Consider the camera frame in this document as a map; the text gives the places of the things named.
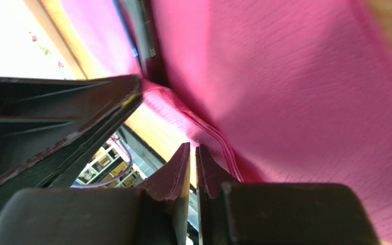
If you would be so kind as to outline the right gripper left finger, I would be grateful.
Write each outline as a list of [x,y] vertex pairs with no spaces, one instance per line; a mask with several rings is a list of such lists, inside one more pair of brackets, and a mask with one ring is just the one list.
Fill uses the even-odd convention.
[[0,212],[0,244],[185,244],[190,143],[131,188],[41,188]]

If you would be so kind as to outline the iridescent purple spoon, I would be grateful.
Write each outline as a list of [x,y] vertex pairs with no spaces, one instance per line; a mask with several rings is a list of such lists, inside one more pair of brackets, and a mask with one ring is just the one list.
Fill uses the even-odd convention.
[[128,25],[127,25],[127,20],[126,20],[126,17],[124,15],[124,12],[123,12],[123,7],[122,7],[120,1],[118,1],[118,0],[113,0],[112,2],[113,2],[114,7],[116,9],[116,13],[117,13],[118,18],[120,20],[120,23],[121,23],[121,26],[122,26],[122,28],[124,30],[124,33],[125,33],[125,35],[127,37],[128,43],[129,43],[129,45],[131,47],[133,56],[135,58],[139,58],[139,53],[138,53],[137,47],[136,47],[136,45],[134,43],[133,35],[131,33],[131,30],[128,28]]

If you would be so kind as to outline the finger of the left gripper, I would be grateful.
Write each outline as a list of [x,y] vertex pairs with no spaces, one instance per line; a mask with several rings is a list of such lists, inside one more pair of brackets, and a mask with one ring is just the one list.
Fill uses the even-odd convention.
[[0,186],[140,99],[141,78],[0,77]]

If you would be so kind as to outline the magenta paper napkin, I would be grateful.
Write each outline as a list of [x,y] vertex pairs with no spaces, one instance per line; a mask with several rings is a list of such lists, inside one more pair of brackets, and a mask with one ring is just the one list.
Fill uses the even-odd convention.
[[338,182],[392,243],[392,1],[152,1],[169,86],[127,124],[245,182]]

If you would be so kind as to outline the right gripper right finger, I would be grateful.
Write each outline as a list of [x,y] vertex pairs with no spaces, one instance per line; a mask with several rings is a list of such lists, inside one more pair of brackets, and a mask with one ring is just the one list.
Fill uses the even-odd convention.
[[200,244],[379,244],[365,209],[338,183],[242,183],[197,147]]

